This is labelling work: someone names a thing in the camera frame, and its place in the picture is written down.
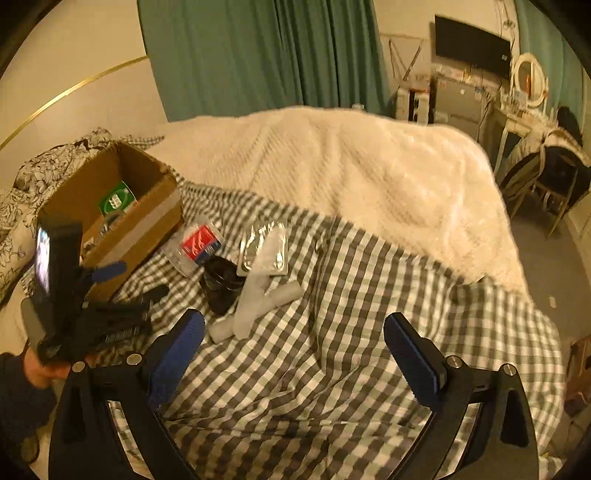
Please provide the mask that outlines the person left hand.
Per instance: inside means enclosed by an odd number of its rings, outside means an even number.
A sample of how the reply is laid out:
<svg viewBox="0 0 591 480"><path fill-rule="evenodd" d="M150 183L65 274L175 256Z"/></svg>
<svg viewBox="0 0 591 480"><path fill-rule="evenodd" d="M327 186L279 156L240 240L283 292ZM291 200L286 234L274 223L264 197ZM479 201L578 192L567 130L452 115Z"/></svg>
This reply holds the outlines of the person left hand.
<svg viewBox="0 0 591 480"><path fill-rule="evenodd" d="M23 354L24 375L29 383L39 390L49 388L56 379L65 380L71 367L70 363L64 361L43 364L31 347Z"/></svg>

